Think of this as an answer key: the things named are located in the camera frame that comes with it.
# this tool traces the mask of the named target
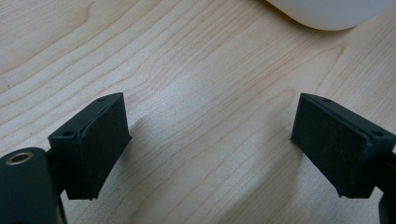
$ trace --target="white cup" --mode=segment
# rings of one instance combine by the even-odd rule
[[[319,30],[344,30],[367,21],[396,0],[267,0],[297,22]]]

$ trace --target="light wood surface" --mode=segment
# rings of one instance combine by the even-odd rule
[[[306,28],[256,0],[0,2],[0,156],[124,92],[133,142],[70,223],[378,223],[290,143],[300,92],[396,133],[396,6]]]

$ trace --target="screw hole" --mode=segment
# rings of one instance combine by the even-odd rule
[[[70,135],[73,135],[73,134],[74,134],[73,131],[66,131],[66,132],[62,133],[62,136],[66,137],[66,136],[70,136]]]
[[[376,135],[376,136],[384,136],[384,134],[383,133],[381,133],[381,132],[376,132],[376,131],[372,131],[372,134],[373,135]]]
[[[6,161],[7,165],[18,165],[33,158],[33,153],[26,151],[13,155]]]

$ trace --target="black plastic part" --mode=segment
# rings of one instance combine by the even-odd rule
[[[122,93],[93,101],[51,134],[68,198],[97,198],[131,138]]]
[[[389,200],[396,203],[396,155],[393,152],[389,153],[378,165],[375,184],[387,195]]]
[[[61,195],[65,186],[63,167],[59,162],[56,162],[52,149],[48,150],[46,154],[53,190],[56,195]]]
[[[393,150],[396,136],[329,99],[302,93],[291,142],[340,196],[368,198],[378,164]]]
[[[379,219],[381,224],[396,223],[396,201],[387,194],[382,195],[379,202]]]
[[[28,147],[0,159],[0,223],[65,223],[46,152]]]

